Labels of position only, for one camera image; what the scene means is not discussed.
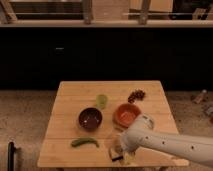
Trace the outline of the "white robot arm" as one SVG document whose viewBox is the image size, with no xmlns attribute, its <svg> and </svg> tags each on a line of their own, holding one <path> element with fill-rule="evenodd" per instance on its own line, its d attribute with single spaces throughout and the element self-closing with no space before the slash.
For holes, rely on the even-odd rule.
<svg viewBox="0 0 213 171">
<path fill-rule="evenodd" d="M 154 131 L 154 120 L 149 115 L 139 115 L 121 133 L 124 152 L 135 152 L 144 147 L 188 159 L 213 168 L 213 138 Z"/>
</svg>

